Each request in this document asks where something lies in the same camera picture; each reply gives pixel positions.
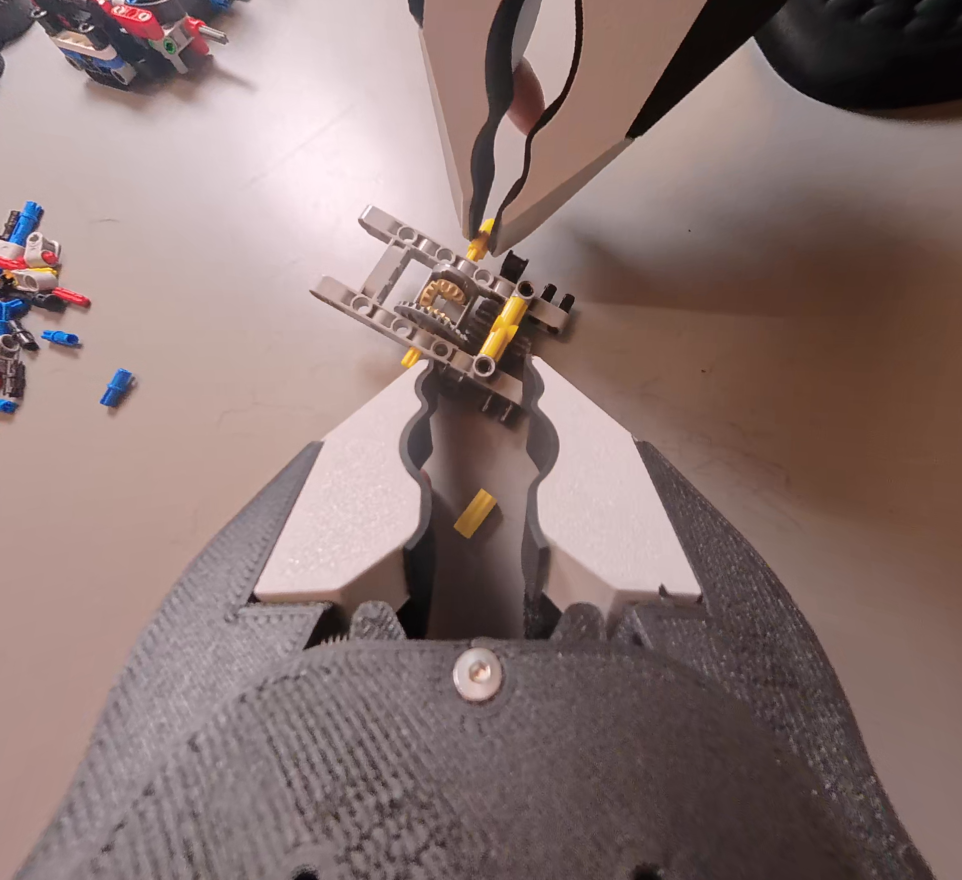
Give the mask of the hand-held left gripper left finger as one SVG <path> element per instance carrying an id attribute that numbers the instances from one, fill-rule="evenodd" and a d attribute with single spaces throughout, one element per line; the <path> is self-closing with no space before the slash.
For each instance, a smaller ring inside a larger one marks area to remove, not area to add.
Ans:
<path id="1" fill-rule="evenodd" d="M 382 601 L 426 609 L 438 376 L 420 360 L 321 442 L 254 588 L 265 604 Z"/>

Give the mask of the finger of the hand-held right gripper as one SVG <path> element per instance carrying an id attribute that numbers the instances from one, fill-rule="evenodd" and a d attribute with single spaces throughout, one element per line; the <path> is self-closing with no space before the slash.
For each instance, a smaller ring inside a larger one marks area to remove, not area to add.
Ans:
<path id="1" fill-rule="evenodd" d="M 489 205 L 512 99 L 512 34 L 525 0 L 424 0 L 417 24 L 450 192 L 464 238 Z"/>
<path id="2" fill-rule="evenodd" d="M 523 174 L 499 208 L 495 255 L 517 245 L 629 145 L 629 129 L 707 0 L 575 0 L 575 55 Z"/>

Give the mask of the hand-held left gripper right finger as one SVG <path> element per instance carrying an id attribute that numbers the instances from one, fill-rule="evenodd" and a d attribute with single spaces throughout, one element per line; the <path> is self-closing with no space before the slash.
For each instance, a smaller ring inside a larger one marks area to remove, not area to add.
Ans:
<path id="1" fill-rule="evenodd" d="M 632 433 L 539 357 L 525 361 L 527 598 L 621 609 L 701 596 Z"/>

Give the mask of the grey lego frame assembly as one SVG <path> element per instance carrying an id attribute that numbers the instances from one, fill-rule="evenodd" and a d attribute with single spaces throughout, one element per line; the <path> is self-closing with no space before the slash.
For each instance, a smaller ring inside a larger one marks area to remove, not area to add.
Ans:
<path id="1" fill-rule="evenodd" d="M 575 297 L 553 284 L 536 288 L 528 261 L 513 252 L 492 270 L 377 206 L 359 224 L 386 247 L 362 288 L 323 276 L 312 294 L 402 346 L 404 368 L 432 362 L 451 393 L 475 393 L 482 413 L 512 424 L 532 333 L 565 333 Z"/>

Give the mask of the pile of mixed lego pieces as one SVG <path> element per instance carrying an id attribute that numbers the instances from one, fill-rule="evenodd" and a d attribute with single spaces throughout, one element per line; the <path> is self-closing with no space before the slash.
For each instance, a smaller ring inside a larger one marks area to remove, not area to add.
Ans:
<path id="1" fill-rule="evenodd" d="M 43 344 L 78 349 L 81 340 L 59 325 L 35 332 L 33 314 L 58 320 L 87 310 L 90 298 L 63 282 L 62 244 L 42 231 L 44 208 L 34 200 L 10 211 L 1 233 L 1 413 L 13 416 L 27 390 L 29 361 Z"/>

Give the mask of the person's right hand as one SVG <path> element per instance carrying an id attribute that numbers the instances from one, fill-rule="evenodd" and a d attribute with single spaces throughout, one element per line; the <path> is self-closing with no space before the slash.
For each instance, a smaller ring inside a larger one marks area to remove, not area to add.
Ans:
<path id="1" fill-rule="evenodd" d="M 513 71 L 513 92 L 506 118 L 520 134 L 527 136 L 546 110 L 543 86 L 526 57 Z"/>

